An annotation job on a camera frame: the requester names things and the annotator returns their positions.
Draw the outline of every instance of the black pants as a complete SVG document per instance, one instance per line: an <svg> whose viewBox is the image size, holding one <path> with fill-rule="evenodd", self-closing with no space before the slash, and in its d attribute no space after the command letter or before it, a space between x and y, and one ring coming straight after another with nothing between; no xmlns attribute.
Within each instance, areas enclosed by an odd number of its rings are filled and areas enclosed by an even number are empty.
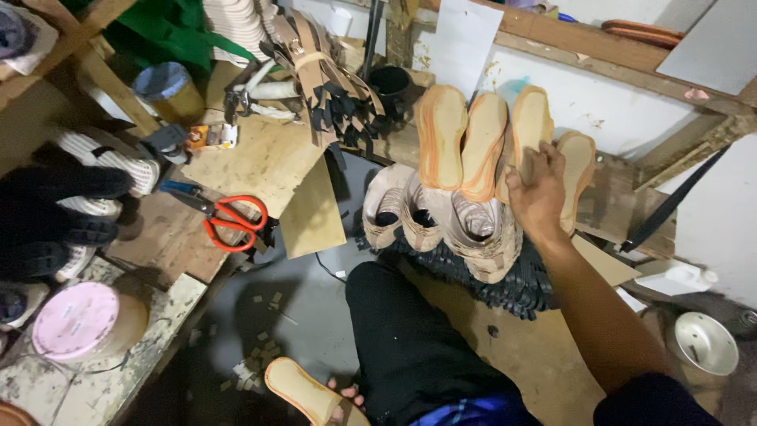
<svg viewBox="0 0 757 426"><path fill-rule="evenodd" d="M347 278L347 304L371 424L402 426L462 398L520 397L396 269L358 265Z"/></svg>

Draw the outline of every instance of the aluminum pot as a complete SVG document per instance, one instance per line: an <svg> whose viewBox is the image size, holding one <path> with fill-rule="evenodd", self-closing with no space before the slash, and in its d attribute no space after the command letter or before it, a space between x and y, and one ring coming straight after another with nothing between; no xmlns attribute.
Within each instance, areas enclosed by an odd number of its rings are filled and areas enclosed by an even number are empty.
<svg viewBox="0 0 757 426"><path fill-rule="evenodd" d="M739 350L731 333L712 317L687 312L666 333L668 350L684 364L717 376L734 372Z"/></svg>

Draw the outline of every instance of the scissors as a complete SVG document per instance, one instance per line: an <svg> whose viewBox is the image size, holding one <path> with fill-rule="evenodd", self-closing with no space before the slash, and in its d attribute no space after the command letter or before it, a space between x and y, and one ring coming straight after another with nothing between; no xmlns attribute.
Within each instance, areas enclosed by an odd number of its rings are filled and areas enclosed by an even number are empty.
<svg viewBox="0 0 757 426"><path fill-rule="evenodd" d="M167 192L189 207L205 213L206 217L203 224L205 225L207 235L210 237L210 240L213 241L213 244L218 246L219 249L227 252L243 252L252 247L256 238L255 231L266 226L266 222L268 221L268 209L266 208L266 205L254 196L229 196L221 198L213 203L209 199L205 199L198 194L186 193L181 190L167 190ZM250 223L249 219L241 216L233 208L228 206L228 204L234 201L246 201L256 205L257 208L260 209L260 220L256 224ZM231 216L234 221L216 218L214 214L219 210ZM250 241L243 246L230 246L220 239L216 227L232 228L248 233L250 234Z"/></svg>

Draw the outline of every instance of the black cable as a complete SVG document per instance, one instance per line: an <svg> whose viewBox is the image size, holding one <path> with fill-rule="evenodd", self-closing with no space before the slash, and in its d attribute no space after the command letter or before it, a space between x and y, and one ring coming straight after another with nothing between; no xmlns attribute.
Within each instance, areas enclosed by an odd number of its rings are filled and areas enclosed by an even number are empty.
<svg viewBox="0 0 757 426"><path fill-rule="evenodd" d="M347 281L345 281L345 280L342 280L342 279L341 279L340 277L337 277L337 276L336 276L336 275L335 275L335 274L334 274L333 272L331 272L331 270L330 270L330 269L328 269L328 268L327 268L327 267L326 267L326 266L325 266L325 265L323 264L323 262L321 262L321 258L320 258L320 256L318 256L318 252L316 252L316 260L318 261L318 265L321 265L321 268L323 268L323 270L324 270L324 271L328 272L328 273L329 273L329 275L331 275L332 277L336 278L337 280L340 280L340 281L341 281L342 283L345 283L345 284L347 283Z"/></svg>

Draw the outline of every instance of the green fabric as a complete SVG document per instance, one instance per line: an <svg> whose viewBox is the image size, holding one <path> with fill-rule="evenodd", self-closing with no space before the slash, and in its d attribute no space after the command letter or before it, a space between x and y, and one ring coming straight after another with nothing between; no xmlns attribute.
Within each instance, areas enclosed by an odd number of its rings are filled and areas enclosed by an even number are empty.
<svg viewBox="0 0 757 426"><path fill-rule="evenodd" d="M63 3L76 13L91 1ZM197 73L210 73L213 46L257 61L247 49L205 30L202 0L138 0L103 35L116 51L133 57L140 68L175 61L185 65L195 78L199 77Z"/></svg>

